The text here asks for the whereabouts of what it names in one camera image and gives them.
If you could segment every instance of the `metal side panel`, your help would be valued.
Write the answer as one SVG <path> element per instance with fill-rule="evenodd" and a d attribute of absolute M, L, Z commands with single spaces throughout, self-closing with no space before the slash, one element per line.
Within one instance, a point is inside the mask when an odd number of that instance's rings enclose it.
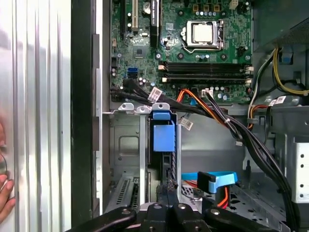
<path fill-rule="evenodd" d="M 0 0 L 0 118 L 16 206 L 0 231 L 71 228 L 70 1 Z"/>

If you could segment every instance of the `cpu socket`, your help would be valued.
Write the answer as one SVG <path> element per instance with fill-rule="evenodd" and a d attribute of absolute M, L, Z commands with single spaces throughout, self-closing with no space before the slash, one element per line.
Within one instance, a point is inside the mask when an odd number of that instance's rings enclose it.
<path fill-rule="evenodd" d="M 181 32 L 184 50 L 221 50 L 223 41 L 223 21 L 188 21 Z"/>

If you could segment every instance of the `blue sata port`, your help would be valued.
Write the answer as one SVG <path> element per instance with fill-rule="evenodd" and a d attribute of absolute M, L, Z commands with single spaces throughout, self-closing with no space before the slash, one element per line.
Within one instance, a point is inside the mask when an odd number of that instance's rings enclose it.
<path fill-rule="evenodd" d="M 139 70 L 138 68 L 128 68 L 127 69 L 128 78 L 137 78 L 138 70 Z"/>

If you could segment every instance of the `label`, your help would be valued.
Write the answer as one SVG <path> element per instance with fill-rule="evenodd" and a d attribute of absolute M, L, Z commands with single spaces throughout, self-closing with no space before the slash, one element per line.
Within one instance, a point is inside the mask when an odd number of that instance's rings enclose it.
<path fill-rule="evenodd" d="M 241 141 L 236 141 L 236 142 L 235 142 L 235 145 L 236 145 L 236 146 L 242 146 L 242 142 L 241 142 Z"/>
<path fill-rule="evenodd" d="M 159 90 L 158 88 L 154 87 L 153 90 L 151 90 L 151 93 L 149 94 L 148 100 L 150 102 L 156 103 L 158 99 L 160 98 L 163 91 Z"/>
<path fill-rule="evenodd" d="M 281 97 L 278 97 L 276 102 L 275 102 L 275 105 L 276 104 L 282 104 L 284 103 L 284 100 L 285 100 L 286 96 L 281 96 Z"/>
<path fill-rule="evenodd" d="M 193 126 L 193 122 L 183 117 L 182 120 L 180 121 L 180 125 L 182 125 L 184 128 L 186 128 L 189 131 L 191 130 Z"/>
<path fill-rule="evenodd" d="M 272 100 L 268 106 L 273 106 L 276 103 L 276 100 L 277 99 Z"/>

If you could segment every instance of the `circuit board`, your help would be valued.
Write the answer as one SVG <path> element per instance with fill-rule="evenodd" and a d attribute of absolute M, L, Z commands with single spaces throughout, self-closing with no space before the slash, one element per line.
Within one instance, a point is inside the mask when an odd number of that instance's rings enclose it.
<path fill-rule="evenodd" d="M 157 46 L 151 46 L 150 2 L 143 0 L 114 0 L 112 3 L 112 73 L 111 85 L 121 87 L 129 68 L 137 68 L 136 82 L 147 92 L 156 86 L 169 97 L 177 98 L 180 88 L 211 89 L 219 103 L 246 103 L 250 101 L 246 84 L 163 83 L 159 62 L 251 64 L 252 17 L 246 11 L 230 9 L 231 0 L 162 0 L 160 34 Z M 132 4 L 138 4 L 138 28 L 132 30 Z M 239 0 L 245 6 L 246 1 Z M 191 54 L 183 48 L 182 31 L 188 21 L 218 21 L 224 23 L 224 46 L 221 50 L 203 50 Z"/>

